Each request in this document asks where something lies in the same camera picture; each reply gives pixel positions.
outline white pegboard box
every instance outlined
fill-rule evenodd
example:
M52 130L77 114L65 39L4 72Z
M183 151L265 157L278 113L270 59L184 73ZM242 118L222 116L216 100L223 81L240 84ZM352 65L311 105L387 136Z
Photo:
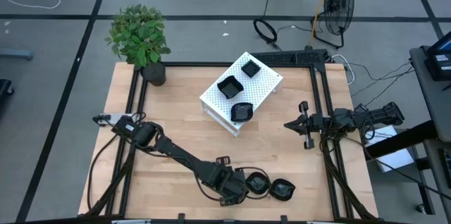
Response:
M256 63L261 69L254 75L249 77L241 70L241 67L249 60ZM221 91L219 91L217 84L229 76L235 78L244 87L244 90L238 93L232 99L227 100ZM211 117L218 121L225 129L233 135L238 136L240 128L244 123L235 123L230 120L231 108L234 104L240 102L248 102L253 104L253 112L256 110L264 99L278 86L283 79L281 75L270 69L268 66L260 62L251 54L244 52L238 60L236 60L227 71L225 71L219 79L217 79L201 96L202 108Z

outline wooden tabletop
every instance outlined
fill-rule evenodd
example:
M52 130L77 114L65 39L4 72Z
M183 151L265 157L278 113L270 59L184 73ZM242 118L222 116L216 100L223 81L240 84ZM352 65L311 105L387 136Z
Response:
M332 220L328 184L319 134L312 133L316 147L304 150L304 138L285 129L283 124L299 116L297 106L309 102L309 113L315 112L309 69L273 68L284 78L276 93L272 93L257 109L251 121L234 137L212 117L203 112L200 95L227 68L168 67L167 81L162 87L149 85L144 112L151 120L164 127L165 134L174 143L204 161L215 161L218 156L230 156L234 168L256 166L263 168L271 180L284 178L296 186L291 200L282 202L273 197L262 200L245 199L239 205L221 207L218 202L204 197L197 188L192 171L173 160L152 158L142 152L135 157L135 166L127 206L127 218L186 219ZM327 77L334 107L352 108L344 68L341 64L327 64ZM132 66L117 63L106 100L106 113L123 113L130 89ZM317 75L323 97L321 76ZM134 109L140 86L138 82ZM321 100L325 112L325 101ZM101 127L93 156L111 139L109 127ZM355 132L350 135L358 139ZM348 139L341 141L347 181L359 200L377 216L362 148ZM98 159L94 168L92 204L103 194L111 181L118 140ZM342 198L338 185L337 196ZM211 196L218 194L205 189ZM116 195L114 211L118 212L122 185ZM83 193L80 213L87 211L87 190ZM345 216L340 200L340 214Z

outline black metal frame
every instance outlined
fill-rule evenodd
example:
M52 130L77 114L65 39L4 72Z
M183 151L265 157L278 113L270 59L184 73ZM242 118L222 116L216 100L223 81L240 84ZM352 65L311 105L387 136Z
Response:
M180 66L180 67L185 67L185 66L189 66L189 67L229 67L232 65L232 63L231 62L165 62L165 65L172 66L172 67L174 67L174 66ZM328 112L328 114L331 114L333 112L332 99L330 96L330 91L329 91L329 86L328 86L328 81L327 81L327 76L326 76L326 69L325 69L325 66L323 63L322 64L321 63L320 64L317 64L317 63L315 63L315 64L313 64L313 63L297 64L296 62L294 62L294 63L267 63L267 65L270 67L282 67L282 68L308 68L310 70L311 84L312 84L312 89L313 89L316 112L322 113L321 99L320 99L320 94L319 94L319 89L318 89L318 82L316 79L316 71L318 71L321 75L321 82L323 85L327 112ZM135 70L133 77L132 77L128 102L127 102L127 107L126 107L126 110L128 112L131 112L131 110L132 110L132 100L135 95L135 89L136 89L136 85L137 85L137 74L138 74L138 72ZM143 81L142 86L141 86L141 91L140 91L139 104L137 107L138 113L142 112L142 110L144 108L144 100L145 100L146 90L147 90L147 84L146 84L146 82ZM116 154L116 162L115 162L115 166L114 166L114 170L113 170L113 177L115 176L115 174L118 173L118 171L121 167L120 164L122 162L123 150L124 150L123 145L122 145L122 143L120 143L118 152ZM326 146L324 149L324 153L327 153L327 152L328 152L328 147ZM338 170L339 170L341 176L343 177L343 179L346 180L345 165L343 163L342 153L341 153L339 144L335 147L334 153L335 153L335 157L336 157L336 164L337 164ZM133 147L130 148L130 154L135 155L135 149ZM333 218L334 218L334 220L337 220L340 218L340 209L338 208L338 199L337 199L337 195L336 195L336 191L335 191L335 182L330 173L326 172L326 175L327 175L327 181L328 181L328 190L329 190L329 194L330 194L330 204L332 207ZM128 202L128 194L130 191L131 179L132 179L132 169L129 171L129 173L126 175L126 177L124 179L124 188L123 188L123 193L121 195L121 204L119 206L119 209L120 209L119 215L120 216L125 216L125 211L126 211L127 202ZM347 218L350 218L350 219L354 218L352 205L351 205L349 199L347 198L347 196L345 195L345 193L343 193L343 200L345 203L345 211L346 211ZM109 205L106 208L106 214L111 214L111 209L113 207L113 203L114 203L114 196L112 196L109 201ZM158 221L170 223L172 220L158 220ZM274 221L262 221L262 222L274 223Z

